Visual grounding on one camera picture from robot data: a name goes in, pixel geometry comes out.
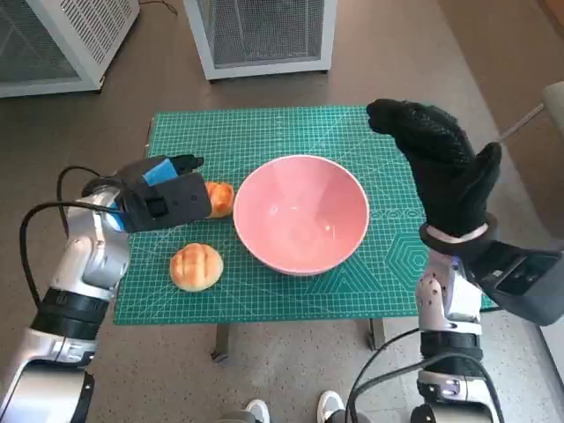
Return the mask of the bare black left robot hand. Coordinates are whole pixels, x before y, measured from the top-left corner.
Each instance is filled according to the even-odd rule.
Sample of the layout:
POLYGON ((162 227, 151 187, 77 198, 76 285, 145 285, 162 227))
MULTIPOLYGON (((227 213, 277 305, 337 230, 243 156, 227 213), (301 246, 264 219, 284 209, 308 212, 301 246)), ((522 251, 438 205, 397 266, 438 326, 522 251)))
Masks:
POLYGON ((154 186, 191 173, 203 164, 204 158, 193 154, 165 157, 157 165, 147 170, 143 178, 148 186, 154 186))

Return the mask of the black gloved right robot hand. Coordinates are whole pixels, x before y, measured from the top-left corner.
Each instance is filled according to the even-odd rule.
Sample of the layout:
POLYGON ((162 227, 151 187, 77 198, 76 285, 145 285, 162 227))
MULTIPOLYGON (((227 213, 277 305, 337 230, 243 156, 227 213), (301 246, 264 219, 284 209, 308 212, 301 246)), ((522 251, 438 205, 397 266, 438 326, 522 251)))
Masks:
POLYGON ((461 238, 486 223, 500 174, 499 143, 475 153, 454 116, 417 102, 375 100, 367 115, 370 129, 393 137, 408 160, 428 225, 461 238))

